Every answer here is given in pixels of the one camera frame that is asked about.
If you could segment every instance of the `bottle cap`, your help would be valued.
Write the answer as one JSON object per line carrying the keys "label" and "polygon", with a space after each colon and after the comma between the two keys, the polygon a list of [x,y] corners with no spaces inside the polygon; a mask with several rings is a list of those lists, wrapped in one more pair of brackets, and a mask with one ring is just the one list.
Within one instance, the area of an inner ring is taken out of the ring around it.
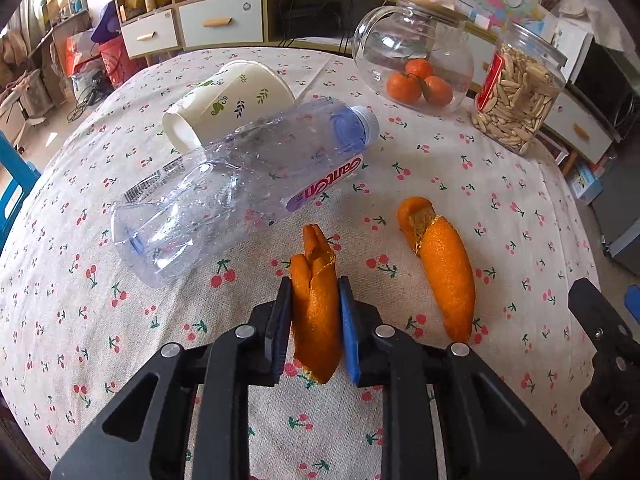
{"label": "bottle cap", "polygon": [[380,124],[378,124],[378,118],[375,113],[369,110],[367,107],[357,105],[352,106],[351,110],[356,114],[357,118],[359,118],[362,126],[364,127],[365,133],[365,143],[367,146],[373,142],[374,139],[377,139],[380,134]]}

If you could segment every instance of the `cherry print tablecloth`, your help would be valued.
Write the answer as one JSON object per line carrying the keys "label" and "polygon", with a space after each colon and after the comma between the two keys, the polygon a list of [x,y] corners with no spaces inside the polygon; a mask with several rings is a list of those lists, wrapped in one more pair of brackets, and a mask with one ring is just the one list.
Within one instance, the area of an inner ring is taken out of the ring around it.
{"label": "cherry print tablecloth", "polygon": [[[172,286],[148,288],[113,250],[110,205],[174,160],[162,111],[230,59],[271,66],[299,101],[334,96],[370,106],[380,138],[354,179]],[[567,293],[579,277],[598,279],[550,155],[540,146],[529,159],[507,152],[474,130],[464,110],[432,118],[397,107],[359,80],[352,60],[305,50],[204,50],[143,70],[44,169],[0,256],[0,381],[16,420],[53,467],[164,343],[212,342],[274,299],[309,222],[329,237],[356,298],[418,341],[445,346],[420,261],[395,220],[412,195],[428,197],[465,243],[478,296],[471,346],[577,462],[595,432],[578,402],[594,349]],[[279,386],[251,390],[252,473],[375,478],[382,392],[353,387],[343,368],[319,386],[291,355],[292,344]],[[189,450],[188,472],[193,440]]]}

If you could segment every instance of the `drawer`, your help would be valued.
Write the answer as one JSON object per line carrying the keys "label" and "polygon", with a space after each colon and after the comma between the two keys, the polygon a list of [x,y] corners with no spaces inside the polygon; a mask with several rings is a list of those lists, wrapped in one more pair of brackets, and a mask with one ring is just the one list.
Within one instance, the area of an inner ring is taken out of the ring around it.
{"label": "drawer", "polygon": [[567,90],[556,99],[545,119],[545,126],[593,163],[600,160],[612,142],[600,123]]}
{"label": "drawer", "polygon": [[122,27],[129,57],[178,46],[173,9],[163,10]]}
{"label": "drawer", "polygon": [[179,12],[185,48],[263,41],[262,0],[204,0]]}
{"label": "drawer", "polygon": [[474,76],[471,81],[482,86],[484,84],[486,71],[489,69],[489,65],[491,65],[491,61],[494,58],[495,45],[473,34],[469,34],[466,45],[469,47],[471,56],[474,58]]}

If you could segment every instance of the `white paper cup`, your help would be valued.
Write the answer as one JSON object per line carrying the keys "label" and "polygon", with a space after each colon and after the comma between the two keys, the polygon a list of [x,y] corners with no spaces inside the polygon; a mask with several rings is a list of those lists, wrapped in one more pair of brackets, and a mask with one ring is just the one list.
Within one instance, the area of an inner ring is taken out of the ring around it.
{"label": "white paper cup", "polygon": [[289,86],[269,67],[238,59],[171,105],[162,115],[162,129],[175,149],[186,153],[295,101]]}

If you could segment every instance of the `clear glass jar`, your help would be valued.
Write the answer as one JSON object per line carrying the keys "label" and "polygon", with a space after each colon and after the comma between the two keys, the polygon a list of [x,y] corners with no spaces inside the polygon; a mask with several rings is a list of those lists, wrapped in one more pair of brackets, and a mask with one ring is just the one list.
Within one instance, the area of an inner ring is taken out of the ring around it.
{"label": "clear glass jar", "polygon": [[441,115],[466,95],[474,62],[465,17],[434,0],[398,0],[367,14],[353,36],[353,60],[379,94]]}
{"label": "clear glass jar", "polygon": [[474,126],[508,150],[525,155],[565,85],[566,57],[542,38],[508,21],[476,95]]}

